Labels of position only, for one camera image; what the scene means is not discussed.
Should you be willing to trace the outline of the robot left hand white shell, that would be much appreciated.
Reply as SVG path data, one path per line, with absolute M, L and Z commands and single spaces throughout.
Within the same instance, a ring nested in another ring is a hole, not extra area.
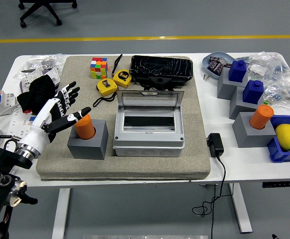
M 15 152 L 28 153 L 33 158 L 38 158 L 44 147 L 54 140 L 56 133 L 72 127 L 86 116 L 91 111 L 90 107 L 66 115 L 68 109 L 76 101 L 79 90 L 80 88 L 76 87 L 76 82 L 73 81 L 49 99 L 36 116 L 30 132 L 17 144 Z

